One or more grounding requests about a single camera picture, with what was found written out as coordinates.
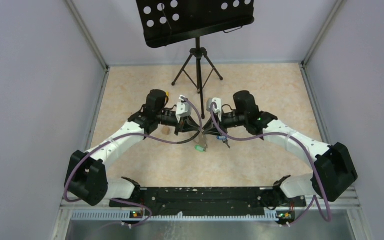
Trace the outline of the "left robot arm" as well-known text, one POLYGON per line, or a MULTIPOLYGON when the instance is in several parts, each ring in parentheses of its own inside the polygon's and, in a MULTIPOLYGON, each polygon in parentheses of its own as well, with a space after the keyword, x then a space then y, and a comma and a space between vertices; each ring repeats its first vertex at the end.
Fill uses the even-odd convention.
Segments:
POLYGON ((181 145, 194 140, 203 130, 203 123, 196 123, 192 118, 192 112, 198 114, 198 109, 183 95, 179 96, 174 108, 167 107, 168 101, 165 91, 151 90, 140 110, 132 114, 115 133, 89 150, 75 151, 69 159, 63 199, 68 203, 84 201, 90 206, 100 203, 109 191, 107 168, 128 149, 146 139, 172 144, 152 136, 160 125, 174 127, 180 133, 195 133, 191 138, 180 141, 181 145))

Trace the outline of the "green key tag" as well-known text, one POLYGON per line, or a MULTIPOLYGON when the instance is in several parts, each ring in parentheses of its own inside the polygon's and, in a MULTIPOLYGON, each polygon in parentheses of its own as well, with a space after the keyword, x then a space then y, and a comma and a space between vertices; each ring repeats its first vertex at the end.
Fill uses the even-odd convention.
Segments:
POLYGON ((205 152, 206 151, 206 148, 201 146, 201 145, 195 145, 194 147, 197 151, 199 152, 205 152))

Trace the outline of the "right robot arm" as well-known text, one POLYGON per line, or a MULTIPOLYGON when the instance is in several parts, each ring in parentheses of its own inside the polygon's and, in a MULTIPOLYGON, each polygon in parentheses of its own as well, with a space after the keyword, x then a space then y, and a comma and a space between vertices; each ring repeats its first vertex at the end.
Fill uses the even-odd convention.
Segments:
POLYGON ((328 144, 310 138, 270 112, 262 111, 255 97, 248 90, 233 95, 235 109, 223 111, 219 98, 207 101, 211 113, 209 125, 217 134, 226 136, 228 129, 244 127, 251 134, 250 139, 261 139, 284 148, 311 169, 312 173, 299 176, 285 176, 274 186, 273 200, 279 206, 287 206, 293 198, 314 196, 335 202, 358 179, 348 148, 337 142, 328 144))

